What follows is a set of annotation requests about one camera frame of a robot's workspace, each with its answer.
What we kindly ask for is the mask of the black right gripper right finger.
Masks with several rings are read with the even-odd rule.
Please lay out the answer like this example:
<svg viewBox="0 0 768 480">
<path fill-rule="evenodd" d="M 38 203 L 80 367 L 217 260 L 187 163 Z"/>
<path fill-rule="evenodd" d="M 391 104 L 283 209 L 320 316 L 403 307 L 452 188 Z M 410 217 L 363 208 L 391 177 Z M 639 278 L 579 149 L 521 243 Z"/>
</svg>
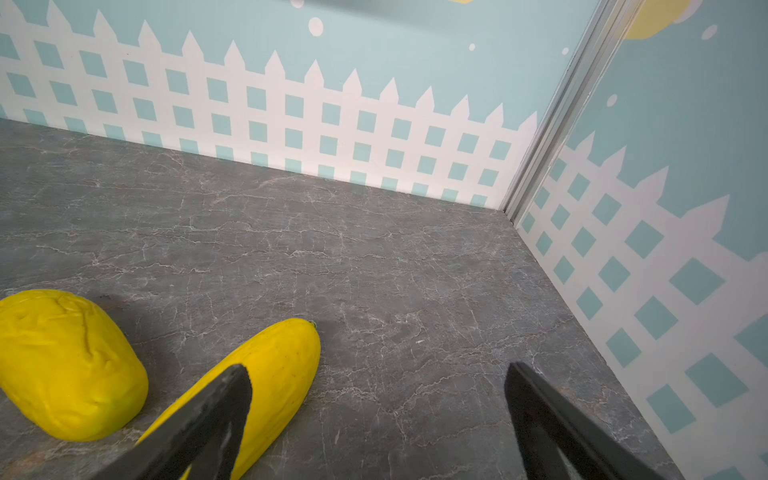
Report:
<svg viewBox="0 0 768 480">
<path fill-rule="evenodd" d="M 512 362 L 504 393 L 529 479 L 659 479 L 531 367 Z"/>
</svg>

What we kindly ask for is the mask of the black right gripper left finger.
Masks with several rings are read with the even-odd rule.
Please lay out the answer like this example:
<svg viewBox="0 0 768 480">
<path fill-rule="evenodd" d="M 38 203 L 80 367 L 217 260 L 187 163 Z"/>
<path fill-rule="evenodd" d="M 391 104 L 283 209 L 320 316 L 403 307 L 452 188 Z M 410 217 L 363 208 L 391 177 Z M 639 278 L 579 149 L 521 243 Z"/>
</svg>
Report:
<svg viewBox="0 0 768 480">
<path fill-rule="evenodd" d="M 252 398 L 247 369 L 225 369 L 95 479 L 229 479 Z"/>
</svg>

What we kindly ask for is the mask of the smooth yellow fake fruit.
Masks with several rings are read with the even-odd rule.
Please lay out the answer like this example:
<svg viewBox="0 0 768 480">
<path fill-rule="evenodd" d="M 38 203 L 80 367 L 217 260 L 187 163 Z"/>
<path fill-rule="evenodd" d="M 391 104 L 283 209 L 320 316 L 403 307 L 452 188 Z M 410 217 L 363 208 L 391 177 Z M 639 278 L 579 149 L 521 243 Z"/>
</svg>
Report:
<svg viewBox="0 0 768 480">
<path fill-rule="evenodd" d="M 252 399 L 231 477 L 240 479 L 279 437 L 303 404 L 317 374 L 321 341 L 304 319 L 275 323 L 243 343 L 170 405 L 142 435 L 147 438 L 228 367 L 247 369 Z"/>
</svg>

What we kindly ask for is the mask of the wrinkled yellow fake mango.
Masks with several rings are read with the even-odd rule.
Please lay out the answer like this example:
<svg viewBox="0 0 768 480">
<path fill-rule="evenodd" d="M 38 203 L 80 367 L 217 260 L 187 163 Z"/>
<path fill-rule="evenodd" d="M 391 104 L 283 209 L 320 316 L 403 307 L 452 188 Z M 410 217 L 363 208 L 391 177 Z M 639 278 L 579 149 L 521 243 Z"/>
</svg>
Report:
<svg viewBox="0 0 768 480">
<path fill-rule="evenodd" d="M 141 411 L 149 380 L 97 304 L 69 292 L 28 290 L 1 302 L 1 389 L 48 435 L 90 442 Z"/>
</svg>

